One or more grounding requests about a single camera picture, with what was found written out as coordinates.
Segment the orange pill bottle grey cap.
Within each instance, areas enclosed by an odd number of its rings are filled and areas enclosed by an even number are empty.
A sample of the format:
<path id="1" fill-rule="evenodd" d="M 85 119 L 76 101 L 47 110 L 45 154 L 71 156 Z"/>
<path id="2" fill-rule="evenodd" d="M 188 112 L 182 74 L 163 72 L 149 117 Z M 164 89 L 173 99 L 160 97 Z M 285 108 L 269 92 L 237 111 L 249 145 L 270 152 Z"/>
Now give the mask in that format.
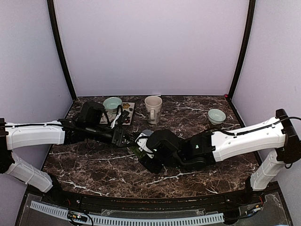
<path id="1" fill-rule="evenodd" d="M 142 131 L 143 135 L 144 135 L 144 136 L 148 136 L 148 137 L 149 137 L 153 132 L 154 132 L 154 131 L 149 130 L 149 129 L 145 129 L 145 130 Z"/>

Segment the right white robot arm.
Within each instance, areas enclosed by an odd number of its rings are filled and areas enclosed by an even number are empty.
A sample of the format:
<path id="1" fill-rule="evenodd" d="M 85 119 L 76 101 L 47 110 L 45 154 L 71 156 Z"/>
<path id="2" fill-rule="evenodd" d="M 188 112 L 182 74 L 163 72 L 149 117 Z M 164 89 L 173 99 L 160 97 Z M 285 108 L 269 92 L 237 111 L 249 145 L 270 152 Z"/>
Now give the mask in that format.
<path id="1" fill-rule="evenodd" d="M 250 204 L 282 168 L 301 158 L 301 141 L 291 120 L 284 109 L 278 109 L 275 117 L 262 123 L 231 131 L 209 129 L 188 139 L 168 129 L 141 133 L 135 139 L 143 154 L 139 162 L 151 173 L 159 173 L 164 166 L 195 171 L 237 155 L 271 149 L 240 193 L 242 203 Z"/>

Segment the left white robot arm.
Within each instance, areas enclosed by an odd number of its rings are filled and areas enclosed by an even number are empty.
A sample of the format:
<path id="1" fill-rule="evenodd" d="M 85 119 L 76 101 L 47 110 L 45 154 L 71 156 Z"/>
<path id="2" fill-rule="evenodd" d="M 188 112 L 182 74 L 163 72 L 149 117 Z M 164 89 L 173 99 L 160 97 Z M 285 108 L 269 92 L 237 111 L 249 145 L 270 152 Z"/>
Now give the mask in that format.
<path id="1" fill-rule="evenodd" d="M 101 125 L 105 108 L 97 102 L 85 102 L 72 119 L 44 123 L 15 124 L 0 120 L 0 172 L 11 175 L 43 193 L 56 205 L 66 202 L 66 194 L 56 177 L 45 173 L 18 157 L 13 150 L 35 145 L 71 145 L 91 139 L 113 147 L 134 146 L 133 137 L 122 129 L 127 113 L 117 107 L 117 117 Z"/>

